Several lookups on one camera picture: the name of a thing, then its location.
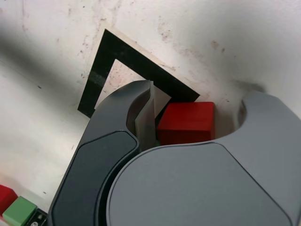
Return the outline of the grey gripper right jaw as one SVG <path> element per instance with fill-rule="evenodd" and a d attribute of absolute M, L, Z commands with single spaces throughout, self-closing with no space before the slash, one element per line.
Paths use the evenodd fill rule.
<path fill-rule="evenodd" d="M 277 97 L 253 91 L 246 117 L 216 140 L 144 151 L 115 178 L 109 226 L 298 226 L 301 121 Z"/>

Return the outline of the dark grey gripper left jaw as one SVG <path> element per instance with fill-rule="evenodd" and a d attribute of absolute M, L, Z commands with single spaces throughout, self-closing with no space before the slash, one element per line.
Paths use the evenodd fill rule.
<path fill-rule="evenodd" d="M 94 111 L 52 201 L 50 226 L 104 226 L 111 185 L 138 155 L 135 120 L 151 99 L 153 83 L 131 82 Z"/>

